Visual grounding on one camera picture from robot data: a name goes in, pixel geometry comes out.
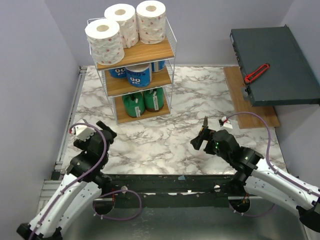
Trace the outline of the brown paper roll green base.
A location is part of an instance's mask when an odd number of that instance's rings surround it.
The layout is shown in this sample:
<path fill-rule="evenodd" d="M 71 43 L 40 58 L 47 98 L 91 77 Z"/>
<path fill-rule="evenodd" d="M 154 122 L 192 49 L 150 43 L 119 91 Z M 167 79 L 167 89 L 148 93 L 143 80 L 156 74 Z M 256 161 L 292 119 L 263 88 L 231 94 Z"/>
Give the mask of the brown paper roll green base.
<path fill-rule="evenodd" d="M 163 88 L 154 88 L 142 92 L 145 109 L 149 112 L 159 112 L 164 107 Z"/>

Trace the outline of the white wire wooden shelf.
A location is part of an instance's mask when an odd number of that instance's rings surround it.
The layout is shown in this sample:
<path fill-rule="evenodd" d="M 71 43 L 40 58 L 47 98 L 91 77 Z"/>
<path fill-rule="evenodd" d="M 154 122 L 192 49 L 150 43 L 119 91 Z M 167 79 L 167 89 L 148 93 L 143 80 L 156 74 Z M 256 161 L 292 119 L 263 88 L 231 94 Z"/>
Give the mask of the white wire wooden shelf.
<path fill-rule="evenodd" d="M 167 115 L 171 112 L 177 39 L 168 20 L 160 43 L 124 49 L 114 65 L 94 62 L 104 93 L 117 124 Z"/>

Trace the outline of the blue cartoon-face paper roll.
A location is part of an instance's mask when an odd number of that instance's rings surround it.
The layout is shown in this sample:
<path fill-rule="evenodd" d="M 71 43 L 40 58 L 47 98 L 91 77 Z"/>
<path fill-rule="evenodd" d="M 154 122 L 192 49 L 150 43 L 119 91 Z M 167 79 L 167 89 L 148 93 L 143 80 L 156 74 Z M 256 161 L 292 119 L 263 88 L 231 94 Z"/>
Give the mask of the blue cartoon-face paper roll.
<path fill-rule="evenodd" d="M 125 67 L 113 68 L 113 69 L 108 70 L 108 72 L 109 72 L 110 76 L 113 78 L 123 79 L 123 78 L 127 77 Z"/>

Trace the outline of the blue-bottom paper roll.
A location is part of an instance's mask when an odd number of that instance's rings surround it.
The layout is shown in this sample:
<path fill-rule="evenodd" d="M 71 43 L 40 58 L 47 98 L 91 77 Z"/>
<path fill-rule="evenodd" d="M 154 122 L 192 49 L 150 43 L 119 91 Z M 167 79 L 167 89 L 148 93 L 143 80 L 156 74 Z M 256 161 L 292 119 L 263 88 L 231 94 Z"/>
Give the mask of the blue-bottom paper roll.
<path fill-rule="evenodd" d="M 152 81 L 151 63 L 125 67 L 127 81 L 134 87 L 147 87 Z"/>

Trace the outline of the plain white bottom paper roll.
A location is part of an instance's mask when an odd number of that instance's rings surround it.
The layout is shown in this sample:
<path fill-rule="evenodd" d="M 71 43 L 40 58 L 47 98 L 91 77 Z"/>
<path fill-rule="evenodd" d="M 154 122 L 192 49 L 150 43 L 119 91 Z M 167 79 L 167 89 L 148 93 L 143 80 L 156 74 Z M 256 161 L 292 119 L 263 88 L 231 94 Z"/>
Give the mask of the plain white bottom paper roll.
<path fill-rule="evenodd" d="M 85 34 L 91 49 L 91 56 L 97 64 L 111 66 L 119 63 L 125 56 L 120 25 L 107 18 L 90 22 Z"/>

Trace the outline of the pink dotted paper roll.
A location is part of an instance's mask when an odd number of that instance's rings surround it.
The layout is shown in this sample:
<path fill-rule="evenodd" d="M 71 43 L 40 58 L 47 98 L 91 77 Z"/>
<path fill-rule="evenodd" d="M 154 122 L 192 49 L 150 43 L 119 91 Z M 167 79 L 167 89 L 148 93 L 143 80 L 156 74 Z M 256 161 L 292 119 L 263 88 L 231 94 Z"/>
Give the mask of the pink dotted paper roll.
<path fill-rule="evenodd" d="M 123 48 L 131 48 L 139 41 L 136 9 L 129 4 L 118 3 L 104 11 L 104 17 L 119 24 Z"/>

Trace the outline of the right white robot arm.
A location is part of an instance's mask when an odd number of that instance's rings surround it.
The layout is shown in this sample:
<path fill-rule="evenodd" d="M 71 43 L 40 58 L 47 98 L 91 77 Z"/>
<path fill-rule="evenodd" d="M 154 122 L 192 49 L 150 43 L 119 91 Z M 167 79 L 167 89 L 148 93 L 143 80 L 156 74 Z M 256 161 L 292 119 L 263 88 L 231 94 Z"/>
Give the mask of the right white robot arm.
<path fill-rule="evenodd" d="M 262 197 L 297 216 L 307 228 L 320 231 L 320 189 L 304 182 L 268 162 L 255 150 L 240 146 L 226 130 L 202 128 L 190 141 L 199 150 L 225 160 L 236 170 L 230 191 L 241 196 L 245 192 Z"/>

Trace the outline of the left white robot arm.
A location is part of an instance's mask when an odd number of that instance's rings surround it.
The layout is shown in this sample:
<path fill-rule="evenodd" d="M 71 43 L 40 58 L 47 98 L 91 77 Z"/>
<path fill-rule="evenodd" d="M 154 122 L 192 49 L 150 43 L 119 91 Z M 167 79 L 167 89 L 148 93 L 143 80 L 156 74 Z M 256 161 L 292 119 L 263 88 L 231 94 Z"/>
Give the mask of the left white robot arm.
<path fill-rule="evenodd" d="M 76 136 L 73 145 L 81 152 L 73 157 L 59 187 L 46 206 L 16 232 L 25 240 L 61 240 L 72 221 L 96 197 L 107 197 L 111 179 L 102 173 L 108 163 L 108 150 L 117 134 L 98 121 L 95 126 L 80 120 L 70 128 Z"/>

